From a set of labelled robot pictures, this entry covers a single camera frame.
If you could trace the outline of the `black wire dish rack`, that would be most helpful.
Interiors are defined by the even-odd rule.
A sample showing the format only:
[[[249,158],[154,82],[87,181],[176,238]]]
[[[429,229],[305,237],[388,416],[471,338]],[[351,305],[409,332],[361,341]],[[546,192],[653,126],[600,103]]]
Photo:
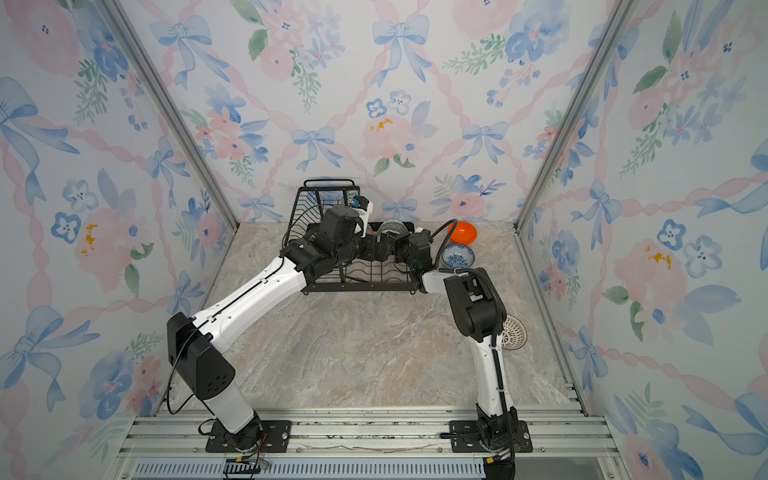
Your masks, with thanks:
[[[280,253],[306,275],[303,293],[416,293],[416,282],[395,256],[362,259],[362,239],[380,235],[382,222],[371,222],[371,212],[351,207],[356,195],[361,190],[351,179],[309,179],[298,189]]]

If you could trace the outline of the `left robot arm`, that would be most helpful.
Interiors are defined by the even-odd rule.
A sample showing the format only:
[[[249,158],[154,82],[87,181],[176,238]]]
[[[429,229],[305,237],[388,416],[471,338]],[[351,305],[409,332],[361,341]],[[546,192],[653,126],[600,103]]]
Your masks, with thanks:
[[[361,196],[351,207],[331,207],[317,227],[288,241],[264,270],[233,293],[192,316],[179,312],[168,320],[172,373],[248,449],[256,443],[260,421],[235,384],[235,368],[224,353],[282,301],[360,256],[373,210],[373,203]]]

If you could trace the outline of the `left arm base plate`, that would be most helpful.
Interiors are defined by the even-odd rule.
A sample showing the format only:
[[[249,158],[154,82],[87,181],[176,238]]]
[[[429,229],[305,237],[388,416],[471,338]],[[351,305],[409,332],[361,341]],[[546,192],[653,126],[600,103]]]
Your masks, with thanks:
[[[207,453],[286,453],[293,423],[289,420],[254,419],[237,433],[216,420],[205,433]]]

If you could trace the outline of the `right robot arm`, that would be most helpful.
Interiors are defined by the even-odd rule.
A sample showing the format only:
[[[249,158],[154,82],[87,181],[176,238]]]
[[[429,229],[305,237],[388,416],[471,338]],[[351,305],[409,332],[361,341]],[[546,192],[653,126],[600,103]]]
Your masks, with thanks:
[[[490,451],[513,452],[518,420],[505,386],[501,354],[506,308],[485,269],[438,268],[432,259],[431,243],[432,235],[427,230],[397,235],[395,260],[407,266],[420,292],[447,299],[454,324],[472,356],[480,441]]]

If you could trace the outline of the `beige lattice bowl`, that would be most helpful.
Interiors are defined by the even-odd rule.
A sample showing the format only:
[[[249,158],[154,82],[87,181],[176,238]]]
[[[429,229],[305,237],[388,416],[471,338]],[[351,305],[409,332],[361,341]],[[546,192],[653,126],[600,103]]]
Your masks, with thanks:
[[[514,315],[508,314],[503,323],[502,348],[516,351],[522,349],[528,340],[525,325]]]

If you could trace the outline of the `green patterned bowl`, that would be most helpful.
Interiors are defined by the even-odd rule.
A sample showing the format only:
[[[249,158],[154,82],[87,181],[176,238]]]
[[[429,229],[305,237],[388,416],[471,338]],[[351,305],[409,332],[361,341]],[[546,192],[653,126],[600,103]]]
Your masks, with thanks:
[[[409,230],[401,221],[388,220],[381,223],[377,229],[377,233],[380,235],[403,235],[408,234]]]

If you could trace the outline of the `white blue floral bowl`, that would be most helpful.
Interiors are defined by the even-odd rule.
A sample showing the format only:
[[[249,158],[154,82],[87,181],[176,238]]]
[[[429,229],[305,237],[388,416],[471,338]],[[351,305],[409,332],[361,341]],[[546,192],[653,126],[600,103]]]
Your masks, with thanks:
[[[475,254],[473,250],[464,244],[453,243],[445,247],[441,253],[443,264],[454,270],[467,269],[475,263]]]

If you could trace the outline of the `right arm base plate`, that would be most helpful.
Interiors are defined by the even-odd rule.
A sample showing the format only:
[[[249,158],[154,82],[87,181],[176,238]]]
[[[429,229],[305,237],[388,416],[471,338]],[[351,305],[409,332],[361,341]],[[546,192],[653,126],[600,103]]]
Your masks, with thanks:
[[[532,453],[534,450],[528,425],[522,421],[513,422],[512,434],[507,426],[499,429],[479,426],[478,421],[453,420],[448,422],[448,431],[441,433],[441,439],[450,441],[453,453],[497,454],[507,452],[510,446],[515,453]]]

